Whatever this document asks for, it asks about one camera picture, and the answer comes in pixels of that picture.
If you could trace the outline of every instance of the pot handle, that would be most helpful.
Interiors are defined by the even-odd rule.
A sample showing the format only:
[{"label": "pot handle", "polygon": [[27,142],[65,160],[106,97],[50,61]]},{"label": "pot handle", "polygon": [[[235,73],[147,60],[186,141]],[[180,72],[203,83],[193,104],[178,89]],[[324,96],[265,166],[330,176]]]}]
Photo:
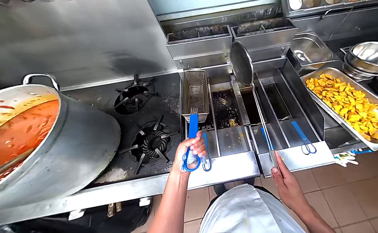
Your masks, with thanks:
[{"label": "pot handle", "polygon": [[50,78],[51,82],[52,82],[52,86],[54,86],[54,88],[57,91],[59,91],[59,84],[57,83],[57,78],[55,76],[53,76],[53,75],[50,75],[50,74],[28,74],[22,80],[22,84],[23,85],[30,84],[31,83],[31,77],[36,77],[36,76],[44,76],[44,77]]}]

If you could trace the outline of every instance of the stacked metal bowl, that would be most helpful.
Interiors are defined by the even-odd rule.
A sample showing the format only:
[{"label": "stacked metal bowl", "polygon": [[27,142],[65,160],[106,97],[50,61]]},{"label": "stacked metal bowl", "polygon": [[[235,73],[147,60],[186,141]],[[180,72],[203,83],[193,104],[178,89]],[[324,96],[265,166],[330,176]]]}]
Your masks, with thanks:
[{"label": "stacked metal bowl", "polygon": [[378,76],[378,42],[369,41],[353,46],[344,56],[344,72],[357,80]]}]

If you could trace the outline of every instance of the white apron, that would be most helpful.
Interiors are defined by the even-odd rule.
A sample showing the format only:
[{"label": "white apron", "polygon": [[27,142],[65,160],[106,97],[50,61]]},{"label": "white apron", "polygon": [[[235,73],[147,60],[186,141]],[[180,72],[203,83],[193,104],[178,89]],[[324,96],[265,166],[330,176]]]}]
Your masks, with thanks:
[{"label": "white apron", "polygon": [[226,191],[207,210],[200,233],[305,233],[271,194],[242,184]]}]

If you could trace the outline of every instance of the red curry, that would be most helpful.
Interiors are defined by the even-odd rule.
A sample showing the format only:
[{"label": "red curry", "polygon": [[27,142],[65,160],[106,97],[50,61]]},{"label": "red curry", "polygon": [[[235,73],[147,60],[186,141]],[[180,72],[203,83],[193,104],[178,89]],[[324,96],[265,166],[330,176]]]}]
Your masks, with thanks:
[{"label": "red curry", "polygon": [[39,146],[51,130],[58,111],[58,100],[51,100],[29,108],[1,125],[0,166]]}]

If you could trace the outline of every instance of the cook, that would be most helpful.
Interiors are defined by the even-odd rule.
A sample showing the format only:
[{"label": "cook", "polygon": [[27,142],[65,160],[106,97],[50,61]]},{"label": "cook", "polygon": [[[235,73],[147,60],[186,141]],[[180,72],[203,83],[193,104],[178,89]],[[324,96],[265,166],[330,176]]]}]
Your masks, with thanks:
[{"label": "cook", "polygon": [[[175,161],[167,179],[164,194],[148,233],[183,232],[184,209],[190,172],[179,168],[182,155],[190,147],[194,154],[206,156],[206,146],[198,132],[186,139],[176,150]],[[271,175],[283,203],[292,209],[312,233],[335,233],[307,202],[294,175],[276,152],[280,169],[273,167]],[[200,233],[305,231],[288,214],[280,200],[267,189],[243,184],[215,197],[201,223]]]}]

